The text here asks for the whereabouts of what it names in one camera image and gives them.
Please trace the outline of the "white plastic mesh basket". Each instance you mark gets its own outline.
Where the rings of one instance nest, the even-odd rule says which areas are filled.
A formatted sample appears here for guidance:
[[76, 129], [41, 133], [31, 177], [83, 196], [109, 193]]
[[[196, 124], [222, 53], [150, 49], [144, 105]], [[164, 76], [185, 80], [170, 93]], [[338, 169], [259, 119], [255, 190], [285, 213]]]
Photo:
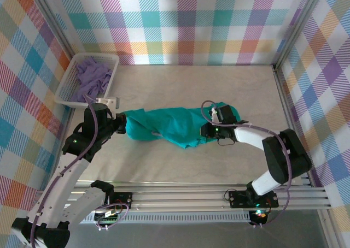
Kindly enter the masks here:
[[69, 106], [71, 108], [87, 107], [88, 104], [86, 102], [77, 102], [76, 99], [73, 99], [73, 96], [76, 94], [77, 91], [80, 90], [81, 87], [81, 84], [78, 80], [77, 66], [82, 65], [85, 60], [90, 58], [92, 58], [96, 63], [103, 64], [112, 71], [110, 80], [107, 82], [106, 85], [106, 90], [99, 92], [96, 95], [98, 99], [105, 99], [109, 97], [109, 90], [112, 86], [117, 66], [119, 64], [119, 57], [117, 55], [112, 54], [86, 52], [74, 55], [72, 60], [70, 61], [62, 77], [62, 80], [55, 92], [54, 101], [56, 103]]

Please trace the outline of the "aluminium mounting rail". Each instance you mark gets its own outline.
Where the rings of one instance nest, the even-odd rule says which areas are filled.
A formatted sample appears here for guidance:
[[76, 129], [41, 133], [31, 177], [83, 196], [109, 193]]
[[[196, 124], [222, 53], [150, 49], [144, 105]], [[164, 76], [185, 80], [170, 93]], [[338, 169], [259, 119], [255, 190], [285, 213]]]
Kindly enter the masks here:
[[[77, 181], [66, 206], [70, 206], [89, 188], [94, 181]], [[251, 210], [251, 208], [230, 208], [230, 203], [224, 199], [228, 189], [245, 190], [242, 184], [186, 184], [186, 183], [160, 183], [160, 182], [111, 182], [114, 192], [132, 192], [131, 210], [144, 212], [190, 212], [190, 211], [219, 211]], [[285, 190], [280, 186], [273, 190], [278, 198], [282, 210], [319, 210], [330, 209], [331, 205], [322, 187], [310, 185], [291, 186]]]

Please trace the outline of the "aluminium table edge rail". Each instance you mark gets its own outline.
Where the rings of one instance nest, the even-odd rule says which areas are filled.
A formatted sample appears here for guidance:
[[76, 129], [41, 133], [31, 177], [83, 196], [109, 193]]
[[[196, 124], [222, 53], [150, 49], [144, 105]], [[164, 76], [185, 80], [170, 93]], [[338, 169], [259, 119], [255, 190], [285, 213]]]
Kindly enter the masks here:
[[[286, 94], [286, 92], [285, 92], [285, 90], [283, 88], [281, 78], [279, 77], [278, 72], [274, 68], [272, 68], [272, 69], [273, 69], [273, 76], [274, 76], [274, 79], [275, 79], [275, 82], [276, 82], [278, 94], [279, 94], [280, 101], [281, 101], [281, 104], [282, 104], [282, 109], [283, 109], [283, 112], [284, 112], [284, 116], [285, 116], [285, 119], [287, 121], [287, 126], [288, 126], [288, 128], [292, 129], [296, 133], [298, 138], [299, 138], [300, 136], [299, 136], [299, 133], [297, 131], [296, 124], [295, 124], [295, 122], [293, 120], [291, 108], [290, 108], [290, 105], [288, 103], [287, 94]], [[301, 178], [301, 181], [302, 181], [303, 185], [306, 185], [306, 184], [312, 185], [311, 176], [310, 176], [309, 172], [306, 172], [306, 173], [300, 175], [300, 178]]]
[[63, 124], [62, 124], [62, 129], [60, 132], [60, 136], [58, 138], [57, 143], [54, 144], [54, 160], [52, 161], [48, 181], [49, 182], [57, 168], [58, 162], [59, 162], [59, 157], [61, 155], [61, 150], [63, 148], [67, 132], [69, 130], [69, 126], [72, 120], [74, 114], [74, 110], [68, 106], [65, 106], [65, 112], [63, 115]]

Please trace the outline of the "purple cloth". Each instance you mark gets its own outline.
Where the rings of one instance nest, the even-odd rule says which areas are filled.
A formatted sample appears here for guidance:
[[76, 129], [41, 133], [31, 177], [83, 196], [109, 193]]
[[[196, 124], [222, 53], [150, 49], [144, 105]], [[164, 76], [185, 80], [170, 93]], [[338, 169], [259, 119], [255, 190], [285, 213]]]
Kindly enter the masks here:
[[76, 65], [79, 88], [72, 96], [74, 102], [85, 102], [84, 95], [96, 98], [105, 93], [112, 76], [112, 70], [105, 64], [97, 62], [93, 57], [86, 58]]

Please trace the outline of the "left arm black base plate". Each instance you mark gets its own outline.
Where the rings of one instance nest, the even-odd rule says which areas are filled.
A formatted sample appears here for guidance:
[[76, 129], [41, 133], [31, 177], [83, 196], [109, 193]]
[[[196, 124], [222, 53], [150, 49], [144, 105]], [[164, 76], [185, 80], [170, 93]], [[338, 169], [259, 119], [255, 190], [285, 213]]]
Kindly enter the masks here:
[[130, 208], [132, 205], [132, 192], [113, 192], [109, 197], [109, 202], [113, 203], [125, 203]]

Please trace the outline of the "aluminium corner post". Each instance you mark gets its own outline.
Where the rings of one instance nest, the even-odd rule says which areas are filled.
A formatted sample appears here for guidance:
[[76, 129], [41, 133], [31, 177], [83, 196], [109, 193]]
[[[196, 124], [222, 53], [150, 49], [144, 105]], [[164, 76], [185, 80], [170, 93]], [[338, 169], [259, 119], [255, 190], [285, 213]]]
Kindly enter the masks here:
[[304, 6], [302, 7], [299, 16], [295, 20], [295, 24], [291, 28], [291, 32], [285, 39], [284, 45], [280, 53], [278, 54], [277, 61], [273, 64], [274, 70], [278, 71], [283, 63], [288, 58], [293, 46], [295, 45], [297, 38], [304, 29], [306, 23], [308, 22], [312, 12], [314, 11], [319, 0], [306, 0]]
[[66, 38], [62, 27], [60, 26], [56, 15], [51, 10], [51, 7], [47, 0], [35, 0], [37, 3], [41, 13], [43, 14], [44, 18], [46, 19], [49, 27], [51, 28], [53, 34], [61, 44], [64, 52], [68, 55], [69, 58], [72, 58], [74, 56], [73, 48], [71, 47], [68, 39]]

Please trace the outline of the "teal t-shirt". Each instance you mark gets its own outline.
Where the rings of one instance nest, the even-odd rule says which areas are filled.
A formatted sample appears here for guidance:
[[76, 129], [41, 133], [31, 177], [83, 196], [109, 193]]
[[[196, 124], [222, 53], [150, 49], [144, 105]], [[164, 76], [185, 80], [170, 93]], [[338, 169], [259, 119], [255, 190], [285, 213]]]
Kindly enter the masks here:
[[212, 108], [230, 108], [232, 113], [224, 117], [232, 122], [234, 117], [240, 121], [238, 111], [220, 102], [201, 108], [164, 108], [146, 111], [129, 110], [126, 115], [126, 134], [133, 140], [153, 141], [165, 139], [183, 148], [197, 147], [217, 139], [235, 139], [233, 127], [217, 127], [209, 123], [212, 119]]

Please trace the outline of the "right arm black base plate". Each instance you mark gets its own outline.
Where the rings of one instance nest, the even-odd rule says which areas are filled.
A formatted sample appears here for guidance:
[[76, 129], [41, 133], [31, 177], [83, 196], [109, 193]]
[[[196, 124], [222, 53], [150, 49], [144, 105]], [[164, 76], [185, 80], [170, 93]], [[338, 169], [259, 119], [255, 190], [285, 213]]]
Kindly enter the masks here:
[[262, 196], [250, 190], [229, 191], [230, 208], [277, 208], [279, 207], [276, 193], [270, 191]]

